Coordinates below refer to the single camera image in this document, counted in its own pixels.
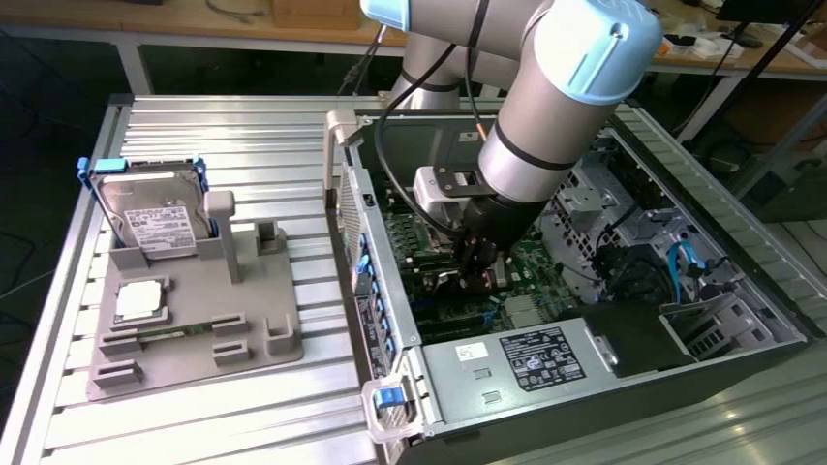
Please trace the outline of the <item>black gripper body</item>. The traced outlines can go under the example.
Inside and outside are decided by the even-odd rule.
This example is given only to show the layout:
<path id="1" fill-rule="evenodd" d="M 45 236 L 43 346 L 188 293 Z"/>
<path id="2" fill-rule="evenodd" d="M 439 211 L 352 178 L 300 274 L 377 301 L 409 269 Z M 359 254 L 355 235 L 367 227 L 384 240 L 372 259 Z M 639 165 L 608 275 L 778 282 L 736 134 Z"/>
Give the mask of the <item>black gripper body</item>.
<path id="1" fill-rule="evenodd" d="M 497 248 L 511 248 L 523 239 L 546 204 L 547 201 L 512 201 L 500 195 L 471 198 L 463 214 L 469 237 L 484 239 Z"/>

